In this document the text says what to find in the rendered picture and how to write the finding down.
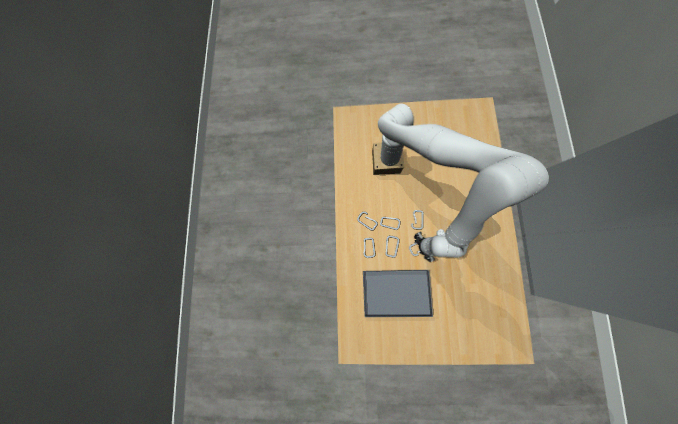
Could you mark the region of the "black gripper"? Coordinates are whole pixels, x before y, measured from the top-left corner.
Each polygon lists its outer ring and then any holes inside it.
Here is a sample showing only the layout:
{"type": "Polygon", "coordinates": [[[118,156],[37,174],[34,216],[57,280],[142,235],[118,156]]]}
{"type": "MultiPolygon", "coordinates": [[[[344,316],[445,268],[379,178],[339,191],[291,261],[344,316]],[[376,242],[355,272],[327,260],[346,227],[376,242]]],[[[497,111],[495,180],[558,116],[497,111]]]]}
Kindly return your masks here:
{"type": "Polygon", "coordinates": [[[425,254],[422,252],[422,250],[421,250],[421,242],[423,241],[423,239],[425,239],[425,238],[422,237],[421,235],[422,235],[422,232],[421,232],[421,231],[418,232],[418,233],[415,233],[414,238],[415,238],[416,240],[414,240],[414,241],[415,241],[414,243],[417,243],[417,242],[418,242],[417,244],[419,245],[419,250],[420,250],[419,253],[422,254],[422,255],[424,255],[424,258],[425,258],[427,261],[432,262],[432,261],[435,260],[435,258],[432,257],[432,256],[425,255],[425,254]],[[417,237],[418,237],[418,238],[417,238],[417,237]]]}

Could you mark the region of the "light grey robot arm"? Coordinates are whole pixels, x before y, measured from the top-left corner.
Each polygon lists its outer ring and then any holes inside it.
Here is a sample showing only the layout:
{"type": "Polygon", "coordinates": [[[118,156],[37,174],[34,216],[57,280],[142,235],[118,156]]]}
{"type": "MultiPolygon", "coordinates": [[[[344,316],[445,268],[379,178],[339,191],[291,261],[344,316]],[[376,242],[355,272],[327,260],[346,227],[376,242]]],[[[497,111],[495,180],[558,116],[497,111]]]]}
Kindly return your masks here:
{"type": "Polygon", "coordinates": [[[538,194],[549,182],[545,166],[529,155],[481,142],[441,125],[413,125],[412,110],[402,103],[379,118],[383,164],[396,165],[405,146],[437,165],[481,170],[446,232],[440,229],[436,236],[421,242],[425,255],[432,256],[432,251],[436,257],[464,256],[488,218],[538,194]]]}

